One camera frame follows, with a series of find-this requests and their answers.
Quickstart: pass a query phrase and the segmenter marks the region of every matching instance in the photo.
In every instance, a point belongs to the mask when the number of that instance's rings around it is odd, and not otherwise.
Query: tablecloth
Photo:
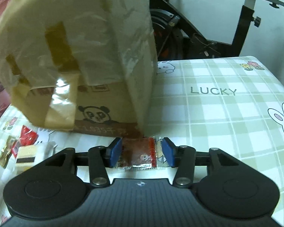
[[[176,145],[197,151],[218,147],[270,177],[280,189],[273,217],[284,226],[284,87],[254,57],[181,60],[158,64],[145,136],[169,137]],[[38,132],[37,142],[55,141],[57,151],[74,147],[77,152],[108,145],[114,138],[43,130],[33,127],[13,106],[0,119],[0,153],[9,134],[19,136],[22,125]],[[158,170],[108,169],[109,178],[169,178],[158,151]],[[14,176],[14,159],[0,167],[0,223],[9,217],[2,190]],[[88,182],[87,168],[77,174]],[[206,168],[195,171],[195,180]]]

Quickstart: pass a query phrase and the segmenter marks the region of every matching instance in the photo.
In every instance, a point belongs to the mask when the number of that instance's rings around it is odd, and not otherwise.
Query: plaid pattern
[[[284,226],[284,132],[267,112],[274,108],[282,113],[281,83],[254,57],[173,61],[159,63],[159,67],[145,135],[157,139],[167,136],[176,145],[190,145],[197,151],[218,147],[270,177],[281,192],[273,217]],[[3,131],[13,117],[18,117],[14,127]],[[0,119],[0,150],[8,135],[19,136],[23,124],[38,131],[10,106]],[[58,151],[74,147],[84,152],[93,146],[108,145],[113,138],[55,131],[49,140],[58,144]],[[162,158],[158,164],[167,166]],[[13,166],[11,157],[5,170],[0,167],[0,223],[2,214],[7,214],[2,190],[14,176]],[[172,182],[175,170],[129,175],[109,169],[108,174],[111,181],[120,177],[166,177]],[[89,181],[87,168],[80,167],[77,175]],[[206,169],[195,169],[196,180],[204,175]]]

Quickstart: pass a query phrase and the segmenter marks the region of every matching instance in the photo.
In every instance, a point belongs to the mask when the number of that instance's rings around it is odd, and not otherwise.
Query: gold candy wrapper
[[[1,150],[0,166],[2,166],[4,169],[6,168],[8,160],[11,157],[11,148],[16,141],[16,137],[9,135],[5,146]]]

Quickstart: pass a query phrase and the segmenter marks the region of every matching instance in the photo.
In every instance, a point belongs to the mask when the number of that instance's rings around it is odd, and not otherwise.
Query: green checkered tablecloth
[[[218,147],[270,177],[281,192],[273,217],[284,226],[284,87],[281,83],[254,57],[182,60],[158,65],[145,135],[158,140],[168,136],[176,145],[190,145],[197,151]],[[14,117],[17,121],[11,127],[9,122]],[[0,119],[0,150],[9,134],[19,136],[23,124],[36,130],[39,140],[55,141],[58,151],[74,147],[83,152],[113,140],[44,131],[33,127],[10,106]],[[161,153],[158,149],[158,170],[111,169],[110,180],[132,177],[172,181],[176,169],[166,167]],[[0,223],[9,216],[2,190],[14,176],[13,167],[14,159],[5,170],[0,167]],[[195,171],[196,180],[205,175],[204,168]],[[89,180],[86,168],[79,168],[78,176]]]

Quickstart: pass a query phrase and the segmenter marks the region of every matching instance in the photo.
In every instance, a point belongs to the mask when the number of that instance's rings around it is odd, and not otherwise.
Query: transparent wrapper
[[[100,110],[114,100],[122,107],[118,100],[128,95],[131,116],[108,107],[107,117],[141,130],[156,63],[147,0],[10,0],[0,16],[0,80],[12,104],[38,127],[72,130],[82,116],[78,106]],[[114,96],[83,105],[78,92],[85,89]],[[89,131],[85,124],[80,129]]]
[[[153,137],[123,138],[122,147],[116,168],[148,170],[157,167],[156,141]]]

